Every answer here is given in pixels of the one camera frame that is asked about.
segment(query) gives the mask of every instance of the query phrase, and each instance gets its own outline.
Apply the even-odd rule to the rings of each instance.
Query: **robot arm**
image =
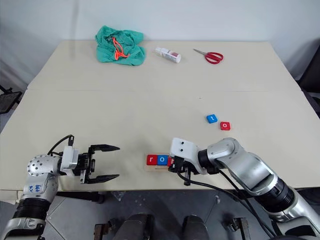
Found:
[[[261,158],[247,152],[234,138],[200,150],[194,143],[180,138],[172,140],[171,172],[217,174],[228,169],[231,176],[259,202],[283,235],[320,237],[320,218],[293,188],[277,176]]]
[[[79,154],[78,149],[72,145],[73,136],[70,135],[69,145],[64,147],[63,152],[53,156],[51,149],[48,154],[38,155],[28,162],[23,195],[13,218],[3,231],[1,240],[41,239],[47,211],[59,188],[59,176],[80,176],[81,184],[103,183],[119,176],[112,174],[90,178],[95,170],[95,160],[92,159],[95,151],[109,152],[120,148],[106,144],[91,145],[88,152]]]

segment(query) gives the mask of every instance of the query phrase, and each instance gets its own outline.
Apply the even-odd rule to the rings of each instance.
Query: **white bottle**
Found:
[[[155,49],[155,52],[163,57],[163,58],[166,58],[166,59],[169,59],[170,61],[172,62],[175,62],[175,63],[179,63],[180,60],[181,60],[181,55],[176,53],[176,52],[173,52],[169,49],[166,49],[166,48],[163,48],[163,47],[157,47]]]

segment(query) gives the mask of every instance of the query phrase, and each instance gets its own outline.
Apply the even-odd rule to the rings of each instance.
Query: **green towel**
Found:
[[[116,48],[114,46],[112,37],[122,45],[123,53],[125,55],[130,54],[128,57],[119,57],[115,59]],[[96,58],[102,63],[115,63],[138,66],[141,65],[146,58],[146,51],[143,47],[138,46],[144,35],[141,32],[123,30],[118,31],[113,28],[103,26],[99,32],[95,35]]]

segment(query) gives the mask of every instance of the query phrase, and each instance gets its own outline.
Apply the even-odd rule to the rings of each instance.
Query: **table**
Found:
[[[168,152],[173,137],[203,149],[234,137],[289,185],[319,187],[320,121],[268,43],[145,42],[148,57],[139,67],[98,63],[88,53],[92,49],[93,54],[92,41],[76,41],[71,60],[66,53],[69,44],[62,42],[57,48],[0,135],[1,190],[21,190],[27,162],[68,134],[75,136],[74,146],[80,152],[92,144],[120,147],[120,151],[95,154],[96,175],[120,177],[80,184],[78,178],[63,176],[62,191],[202,188],[186,187],[170,172],[144,170],[146,154]],[[177,48],[184,60],[175,64],[153,56],[150,50],[157,45]],[[225,60],[208,64],[187,49],[192,46],[217,49]],[[228,60],[226,53],[241,53],[243,48],[252,68],[246,61],[235,61],[240,59],[237,54]],[[209,124],[209,114],[231,122],[231,131],[221,131],[218,123]],[[192,179],[232,189],[220,175]]]

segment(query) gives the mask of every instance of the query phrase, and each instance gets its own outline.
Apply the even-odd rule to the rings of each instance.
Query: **blue tile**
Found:
[[[210,124],[218,122],[218,118],[214,114],[206,116],[206,119],[208,120],[208,123],[210,123]]]
[[[158,155],[157,165],[166,166],[168,164],[168,155]]]

